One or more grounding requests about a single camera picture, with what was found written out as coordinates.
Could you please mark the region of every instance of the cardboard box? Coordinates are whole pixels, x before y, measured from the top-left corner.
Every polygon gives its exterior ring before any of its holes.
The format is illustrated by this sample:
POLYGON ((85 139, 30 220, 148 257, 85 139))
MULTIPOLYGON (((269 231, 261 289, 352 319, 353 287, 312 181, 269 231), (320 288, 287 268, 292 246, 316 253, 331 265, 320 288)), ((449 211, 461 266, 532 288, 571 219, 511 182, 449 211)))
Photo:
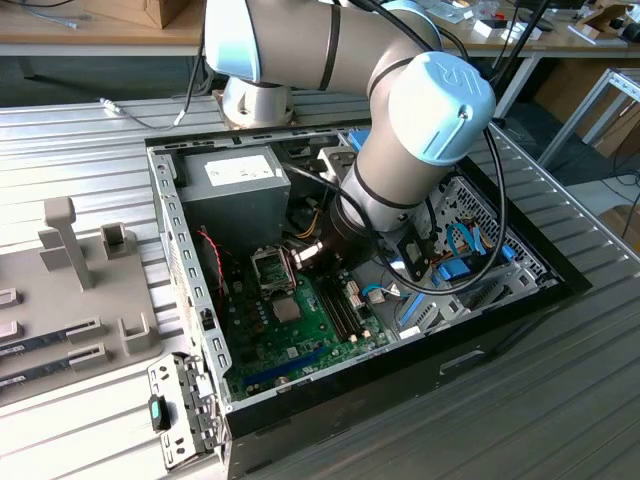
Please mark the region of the cardboard box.
MULTIPOLYGON (((640 60, 635 58, 560 59, 551 74, 538 89, 535 101, 555 118, 565 123, 608 67, 638 68, 640 67, 640 60)), ((619 93, 618 89, 610 88, 578 125, 576 134, 580 137, 586 134, 619 93)), ((640 142, 640 125, 636 125, 636 120, 625 123, 637 111, 638 107, 634 106, 623 117, 617 119, 609 129, 606 138, 594 145, 596 150, 605 157, 611 157, 627 137, 629 139, 624 142, 620 149, 620 157, 625 158, 628 152, 633 152, 634 149, 637 149, 640 146, 640 144, 636 143, 636 140, 640 142)))
POLYGON ((85 0, 87 12, 139 23, 153 28, 166 27, 190 0, 85 0))
MULTIPOLYGON (((611 231, 615 232, 618 236, 622 236, 630 209, 631 205, 618 205, 600 214, 598 218, 600 218, 611 231)), ((636 206, 633 212, 631 223, 623 240, 636 252, 640 253, 640 205, 636 206)))

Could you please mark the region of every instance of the wooden table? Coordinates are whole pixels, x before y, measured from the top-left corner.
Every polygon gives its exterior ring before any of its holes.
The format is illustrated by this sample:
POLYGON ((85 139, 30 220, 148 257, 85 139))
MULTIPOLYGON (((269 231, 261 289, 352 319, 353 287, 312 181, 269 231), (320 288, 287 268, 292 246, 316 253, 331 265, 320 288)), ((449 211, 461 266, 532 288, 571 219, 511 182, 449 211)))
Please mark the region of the wooden table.
MULTIPOLYGON (((91 20, 82 21, 78 30, 41 20, 24 12, 20 7, 0 3, 0 55, 16 56, 189 56, 195 55, 203 18, 203 0, 192 0, 189 6, 165 29, 124 22, 91 14, 91 20)), ((83 13, 80 2, 51 9, 50 13, 78 15, 83 13)), ((507 18, 513 7, 504 4, 500 9, 507 18)), ((504 40, 484 38, 473 31, 473 20, 457 25, 434 19, 456 34, 473 57, 497 57, 504 40)), ((524 61, 496 108, 496 117, 502 118, 515 102, 518 94, 533 73, 538 62, 545 57, 569 58, 640 58, 640 46, 627 48, 594 47, 567 29, 573 23, 565 19, 553 21, 555 30, 543 33, 537 41, 529 41, 520 56, 524 61)), ((445 42, 446 50, 455 52, 453 44, 445 42)), ((25 70, 28 65, 21 63, 25 70)))
MULTIPOLYGON (((79 1, 49 10, 45 13, 59 16, 86 13, 79 1)), ((74 30, 30 15, 21 7, 0 3, 0 55, 195 55, 204 17, 204 1, 192 0, 162 30, 94 13, 89 15, 91 20, 76 21, 79 28, 74 30)))

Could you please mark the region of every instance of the motherboard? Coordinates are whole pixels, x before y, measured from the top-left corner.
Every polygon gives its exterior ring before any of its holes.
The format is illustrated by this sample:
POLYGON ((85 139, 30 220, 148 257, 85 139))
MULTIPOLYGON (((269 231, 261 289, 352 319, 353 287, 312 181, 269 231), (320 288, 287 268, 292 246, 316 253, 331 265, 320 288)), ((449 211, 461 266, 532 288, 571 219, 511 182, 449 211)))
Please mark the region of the motherboard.
POLYGON ((389 343, 348 272, 313 280, 291 273, 293 283, 288 284, 286 260, 273 260, 280 252, 261 251, 252 265, 234 272, 226 302, 233 361, 226 378, 234 400, 286 388, 293 380, 389 343), (274 290, 277 282, 280 290, 274 290))

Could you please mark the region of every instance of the blue connector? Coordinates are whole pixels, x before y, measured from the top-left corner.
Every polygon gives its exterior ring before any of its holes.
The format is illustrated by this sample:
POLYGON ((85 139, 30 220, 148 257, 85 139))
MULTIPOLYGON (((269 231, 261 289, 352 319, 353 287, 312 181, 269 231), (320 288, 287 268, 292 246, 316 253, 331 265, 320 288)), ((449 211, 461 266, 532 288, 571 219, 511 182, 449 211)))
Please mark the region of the blue connector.
POLYGON ((349 132, 349 143, 356 152, 360 152, 362 150, 362 146, 364 142, 369 138, 369 134, 371 130, 356 130, 354 132, 349 132))

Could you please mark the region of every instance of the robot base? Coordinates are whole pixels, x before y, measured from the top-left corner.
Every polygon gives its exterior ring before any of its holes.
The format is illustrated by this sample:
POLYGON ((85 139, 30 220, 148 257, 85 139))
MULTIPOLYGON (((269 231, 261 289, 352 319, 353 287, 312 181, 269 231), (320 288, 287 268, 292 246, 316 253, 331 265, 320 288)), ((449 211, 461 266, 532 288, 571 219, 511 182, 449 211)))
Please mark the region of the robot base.
POLYGON ((224 92, 214 97, 231 128, 264 128, 292 123, 291 89, 270 83, 255 84, 231 77, 224 92))

